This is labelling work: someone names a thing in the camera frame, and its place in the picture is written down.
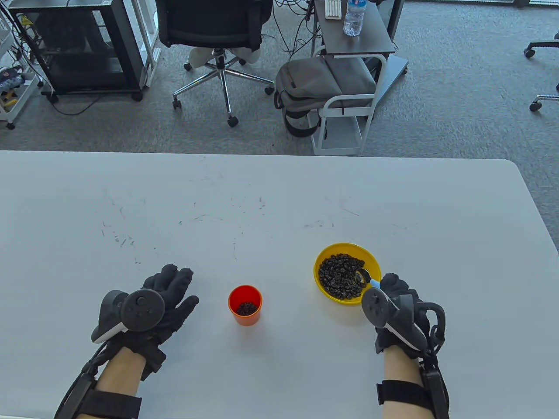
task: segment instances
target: office chair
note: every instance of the office chair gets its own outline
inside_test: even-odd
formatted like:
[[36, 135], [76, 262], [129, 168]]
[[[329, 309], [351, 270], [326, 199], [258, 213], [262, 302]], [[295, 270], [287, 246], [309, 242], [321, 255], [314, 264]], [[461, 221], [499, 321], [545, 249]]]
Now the office chair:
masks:
[[[221, 81], [229, 126], [239, 123], [231, 112], [226, 75], [266, 84], [266, 94], [274, 92], [272, 80], [243, 73], [231, 67], [240, 61], [234, 56], [226, 60], [226, 50], [248, 48], [257, 51], [262, 42], [262, 25], [272, 14], [273, 0], [155, 0], [159, 21], [159, 39], [163, 45], [174, 44], [212, 48], [215, 64], [206, 63], [210, 72], [173, 93], [173, 108], [182, 108], [178, 95], [214, 77]], [[191, 68], [189, 62], [184, 68]]]
[[[559, 31], [553, 37], [553, 41], [540, 41], [540, 42], [530, 42], [528, 46], [524, 49], [524, 56], [526, 58], [532, 58], [536, 51], [534, 47], [548, 47], [548, 48], [559, 48]], [[555, 86], [555, 90], [559, 92], [559, 83]], [[542, 108], [542, 103], [540, 101], [554, 101], [559, 102], [559, 95], [557, 94], [538, 94], [534, 101], [530, 104], [530, 110], [532, 112], [539, 111]]]

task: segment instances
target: wrist strap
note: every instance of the wrist strap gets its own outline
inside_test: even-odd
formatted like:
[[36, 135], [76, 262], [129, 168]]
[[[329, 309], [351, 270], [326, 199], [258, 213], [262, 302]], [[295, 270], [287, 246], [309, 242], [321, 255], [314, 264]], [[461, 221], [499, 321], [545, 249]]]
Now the wrist strap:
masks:
[[149, 374], [156, 373], [161, 368], [161, 364], [167, 356], [159, 349], [157, 342], [147, 337], [139, 339], [136, 335], [129, 332], [120, 332], [110, 339], [110, 342], [120, 347], [125, 346], [145, 358], [145, 368], [141, 375], [144, 381]]
[[419, 384], [408, 381], [384, 380], [377, 384], [378, 404], [400, 402], [424, 407], [433, 412], [433, 402], [429, 393]]
[[138, 419], [140, 405], [140, 397], [89, 390], [76, 414], [104, 419]]

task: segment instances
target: water bottle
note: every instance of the water bottle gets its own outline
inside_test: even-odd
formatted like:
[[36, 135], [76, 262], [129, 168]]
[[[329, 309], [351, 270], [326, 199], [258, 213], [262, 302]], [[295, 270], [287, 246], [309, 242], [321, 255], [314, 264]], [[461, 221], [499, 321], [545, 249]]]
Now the water bottle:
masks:
[[363, 27], [363, 16], [367, 0], [348, 0], [348, 11], [345, 14], [344, 33], [349, 36], [357, 36]]

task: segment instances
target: yellow bowl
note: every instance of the yellow bowl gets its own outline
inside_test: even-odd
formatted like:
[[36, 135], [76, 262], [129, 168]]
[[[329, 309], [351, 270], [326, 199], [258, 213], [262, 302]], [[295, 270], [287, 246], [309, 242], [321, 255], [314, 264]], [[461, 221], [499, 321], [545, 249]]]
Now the yellow bowl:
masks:
[[361, 295], [359, 297], [352, 298], [352, 299], [339, 299], [339, 298], [332, 297], [320, 283], [320, 279], [318, 276], [320, 265], [325, 259], [328, 259], [333, 255], [337, 255], [338, 253], [345, 253], [354, 258], [363, 260], [365, 262], [364, 268], [371, 275], [371, 279], [376, 281], [377, 283], [380, 283], [381, 281], [381, 267], [378, 265], [378, 262], [373, 255], [371, 255], [364, 248], [357, 246], [353, 243], [336, 243], [333, 244], [332, 246], [328, 246], [320, 253], [320, 255], [318, 255], [318, 258], [316, 258], [314, 274], [315, 274], [316, 286], [319, 288], [319, 290], [321, 290], [322, 293], [328, 298], [330, 298], [332, 301], [336, 301], [336, 303], [344, 304], [346, 306], [356, 306], [358, 304], [361, 304], [361, 299], [363, 297], [364, 292], [369, 288], [372, 288], [373, 286], [372, 284], [367, 284], [367, 286], [363, 288], [363, 291], [361, 291]]

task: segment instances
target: forearm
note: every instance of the forearm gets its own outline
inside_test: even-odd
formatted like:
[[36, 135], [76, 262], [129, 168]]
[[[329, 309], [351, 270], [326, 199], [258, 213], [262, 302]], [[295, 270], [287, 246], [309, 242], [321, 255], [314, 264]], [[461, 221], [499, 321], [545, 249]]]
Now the forearm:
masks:
[[[408, 381], [423, 386], [419, 373], [419, 363], [410, 359], [398, 346], [390, 346], [384, 350], [385, 379]], [[433, 419], [433, 413], [414, 404], [391, 402], [384, 403], [383, 419]]]
[[[95, 386], [95, 390], [136, 396], [145, 358], [123, 347], [109, 361]], [[79, 415], [77, 419], [95, 419], [89, 415]]]

